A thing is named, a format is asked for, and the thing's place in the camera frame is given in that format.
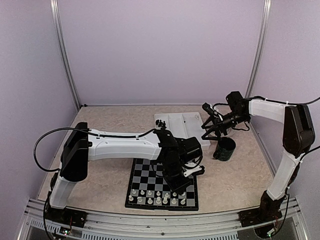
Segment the white chess pawn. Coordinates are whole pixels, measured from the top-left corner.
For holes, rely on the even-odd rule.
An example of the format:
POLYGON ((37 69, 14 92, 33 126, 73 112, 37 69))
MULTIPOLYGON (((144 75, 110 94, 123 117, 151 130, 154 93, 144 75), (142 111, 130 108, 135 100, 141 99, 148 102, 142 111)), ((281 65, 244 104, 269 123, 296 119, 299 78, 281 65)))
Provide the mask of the white chess pawn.
POLYGON ((148 200, 147 200, 147 203, 148 204, 152 204, 153 203, 153 199, 149 197, 148 200))

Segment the white plastic divided tray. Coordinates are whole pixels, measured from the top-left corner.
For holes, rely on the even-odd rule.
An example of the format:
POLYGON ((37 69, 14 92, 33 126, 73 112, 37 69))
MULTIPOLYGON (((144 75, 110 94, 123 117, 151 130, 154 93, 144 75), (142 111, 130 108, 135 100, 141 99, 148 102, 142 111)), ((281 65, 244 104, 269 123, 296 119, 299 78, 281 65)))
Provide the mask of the white plastic divided tray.
POLYGON ((210 148, 211 142, 202 139, 206 131, 202 129, 203 121, 199 112, 157 113, 154 115, 154 120, 156 128, 159 129, 158 123, 165 122, 166 129, 171 131, 174 137, 183 139, 196 137, 202 150, 210 148))

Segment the white chess rook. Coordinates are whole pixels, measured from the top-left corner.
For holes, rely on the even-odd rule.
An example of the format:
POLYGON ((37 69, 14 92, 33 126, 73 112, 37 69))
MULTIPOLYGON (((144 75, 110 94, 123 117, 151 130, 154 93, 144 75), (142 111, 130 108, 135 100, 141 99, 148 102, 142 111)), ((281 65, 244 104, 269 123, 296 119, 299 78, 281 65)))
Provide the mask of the white chess rook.
POLYGON ((167 198, 167 197, 164 197, 162 203, 163 203, 163 204, 167 204, 167 203, 168 203, 168 198, 167 198))

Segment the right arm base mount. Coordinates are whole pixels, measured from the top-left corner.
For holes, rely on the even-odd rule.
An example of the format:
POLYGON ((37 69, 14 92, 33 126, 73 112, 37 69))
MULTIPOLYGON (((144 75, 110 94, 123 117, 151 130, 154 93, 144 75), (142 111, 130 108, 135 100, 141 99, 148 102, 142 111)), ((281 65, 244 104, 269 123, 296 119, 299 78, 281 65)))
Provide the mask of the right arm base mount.
POLYGON ((238 213, 239 221, 241 227, 249 227, 253 225, 258 225, 270 221, 276 220, 276 218, 280 219, 283 215, 281 211, 276 211, 271 215, 266 215, 264 217, 260 216, 260 210, 258 208, 253 208, 249 210, 243 210, 238 213))

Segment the white chess knight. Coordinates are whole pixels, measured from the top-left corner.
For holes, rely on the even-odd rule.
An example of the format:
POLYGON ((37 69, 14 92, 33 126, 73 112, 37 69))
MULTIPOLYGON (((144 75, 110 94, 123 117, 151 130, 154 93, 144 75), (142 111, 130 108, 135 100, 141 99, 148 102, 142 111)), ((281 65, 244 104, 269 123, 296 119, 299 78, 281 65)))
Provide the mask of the white chess knight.
POLYGON ((183 198, 183 199, 180 201, 180 204, 181 204, 181 205, 185 205, 185 204, 186 204, 186 199, 183 198))

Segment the black and silver chessboard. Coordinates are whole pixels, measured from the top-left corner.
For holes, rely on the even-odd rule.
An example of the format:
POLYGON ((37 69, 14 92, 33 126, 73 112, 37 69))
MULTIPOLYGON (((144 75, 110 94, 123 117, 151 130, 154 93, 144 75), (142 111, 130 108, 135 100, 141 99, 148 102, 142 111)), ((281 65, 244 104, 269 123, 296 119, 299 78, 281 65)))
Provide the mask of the black and silver chessboard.
POLYGON ((171 191, 168 184, 161 176, 162 170, 163 166, 161 164, 152 166, 147 159, 135 158, 132 162, 124 206, 129 209, 139 210, 198 211, 197 177, 192 175, 189 176, 191 185, 187 187, 185 196, 179 194, 173 196, 174 192, 171 191), (167 204, 163 204, 165 193, 169 193, 167 204), (129 201, 129 195, 133 196, 133 201, 129 201), (137 197, 143 198, 142 203, 137 202, 137 197), (161 204, 156 204, 157 197, 161 197, 161 204), (148 204, 148 198, 152 198, 152 204, 148 204), (173 198, 176 198, 176 204, 171 203, 173 198), (182 199, 186 199, 185 205, 181 204, 182 199))

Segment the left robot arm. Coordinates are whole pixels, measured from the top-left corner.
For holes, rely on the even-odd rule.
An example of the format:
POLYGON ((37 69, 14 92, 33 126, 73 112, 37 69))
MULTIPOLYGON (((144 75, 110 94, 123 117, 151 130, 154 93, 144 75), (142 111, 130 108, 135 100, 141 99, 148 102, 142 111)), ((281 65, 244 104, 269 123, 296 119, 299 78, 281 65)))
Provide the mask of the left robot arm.
POLYGON ((191 185, 190 175, 202 175, 203 151, 196 137, 179 138, 159 122, 145 133, 105 132, 79 122, 66 140, 49 197, 49 212, 63 223, 70 218, 66 208, 75 185, 88 176, 88 163, 104 159, 144 159, 161 164, 162 176, 177 194, 191 185))

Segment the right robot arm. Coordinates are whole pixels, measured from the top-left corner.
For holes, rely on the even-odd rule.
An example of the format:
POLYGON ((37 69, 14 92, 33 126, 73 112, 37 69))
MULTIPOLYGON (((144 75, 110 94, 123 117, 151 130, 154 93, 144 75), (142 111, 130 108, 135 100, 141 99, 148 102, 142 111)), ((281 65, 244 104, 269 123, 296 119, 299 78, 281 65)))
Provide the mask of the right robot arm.
POLYGON ((271 184, 261 196, 256 218, 266 222, 280 217, 280 206, 295 181, 304 157, 313 151, 316 134, 308 103, 271 100, 262 96, 243 97, 239 91, 226 96, 230 111, 221 114, 216 106, 204 103, 202 109, 208 118, 202 125, 203 140, 221 140, 227 130, 240 123, 250 123, 253 117, 271 120, 281 125, 281 160, 271 184))

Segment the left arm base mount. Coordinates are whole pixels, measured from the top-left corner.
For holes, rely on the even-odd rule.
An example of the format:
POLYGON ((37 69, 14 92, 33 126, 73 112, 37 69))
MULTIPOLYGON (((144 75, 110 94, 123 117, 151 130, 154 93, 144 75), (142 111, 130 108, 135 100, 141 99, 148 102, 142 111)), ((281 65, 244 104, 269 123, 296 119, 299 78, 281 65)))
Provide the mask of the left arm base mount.
POLYGON ((49 208, 44 211, 45 219, 71 227, 84 228, 87 219, 85 211, 69 208, 49 208))

